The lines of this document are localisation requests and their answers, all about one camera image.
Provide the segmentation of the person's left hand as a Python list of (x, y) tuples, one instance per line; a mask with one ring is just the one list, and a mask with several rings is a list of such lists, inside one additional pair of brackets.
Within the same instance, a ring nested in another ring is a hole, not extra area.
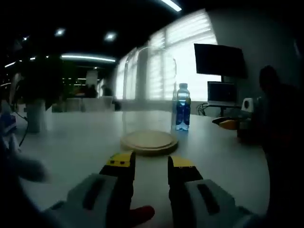
[(129, 227), (134, 228), (153, 218), (155, 210), (152, 206), (146, 205), (129, 210)]

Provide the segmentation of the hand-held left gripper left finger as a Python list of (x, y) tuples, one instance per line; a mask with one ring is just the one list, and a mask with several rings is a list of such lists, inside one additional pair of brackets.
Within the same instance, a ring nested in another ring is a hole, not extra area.
[(110, 157), (99, 173), (90, 174), (65, 201), (43, 211), (53, 228), (124, 228), (133, 196), (136, 154)]

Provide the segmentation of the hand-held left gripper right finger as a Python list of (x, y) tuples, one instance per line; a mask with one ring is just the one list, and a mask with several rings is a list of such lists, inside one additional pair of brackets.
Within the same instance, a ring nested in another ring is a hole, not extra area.
[(204, 179), (190, 160), (168, 157), (168, 185), (176, 228), (258, 228), (263, 223), (215, 182)]

